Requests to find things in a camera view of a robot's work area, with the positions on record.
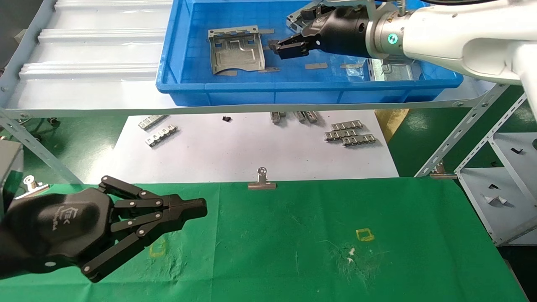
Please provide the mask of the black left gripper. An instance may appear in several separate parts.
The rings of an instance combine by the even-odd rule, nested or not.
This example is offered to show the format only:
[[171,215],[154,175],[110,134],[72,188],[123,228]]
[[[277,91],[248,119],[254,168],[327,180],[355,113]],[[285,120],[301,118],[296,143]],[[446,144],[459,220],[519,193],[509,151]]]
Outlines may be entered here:
[[96,261],[116,242],[113,195],[118,191],[88,188],[14,201],[1,221],[1,279],[69,266],[88,279],[103,279],[117,270],[117,257]]

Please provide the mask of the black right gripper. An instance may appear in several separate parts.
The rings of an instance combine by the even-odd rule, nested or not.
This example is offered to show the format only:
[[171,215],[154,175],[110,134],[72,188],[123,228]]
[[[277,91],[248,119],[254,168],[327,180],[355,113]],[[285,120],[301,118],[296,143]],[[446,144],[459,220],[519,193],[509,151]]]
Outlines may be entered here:
[[[294,35],[269,40],[280,59],[307,57],[311,50],[351,57],[372,58],[366,33],[370,17],[366,8],[354,6],[303,6],[290,13],[285,23]],[[317,26],[317,39],[302,34],[304,28]]]

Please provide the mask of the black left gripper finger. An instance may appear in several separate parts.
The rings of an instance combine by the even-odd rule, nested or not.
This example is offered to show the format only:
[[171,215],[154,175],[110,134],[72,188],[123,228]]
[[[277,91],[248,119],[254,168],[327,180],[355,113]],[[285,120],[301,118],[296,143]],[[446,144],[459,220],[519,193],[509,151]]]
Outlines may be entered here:
[[184,200],[177,194],[157,195],[111,176],[104,176],[101,179],[99,190],[102,193],[119,197],[119,200],[114,203],[114,210],[119,215],[144,215],[165,210],[179,213],[192,208],[200,209],[203,215],[207,214],[204,198]]
[[111,225],[116,244],[82,265],[82,273],[97,283],[126,264],[162,235],[180,231],[186,221],[207,216],[207,208],[169,208]]

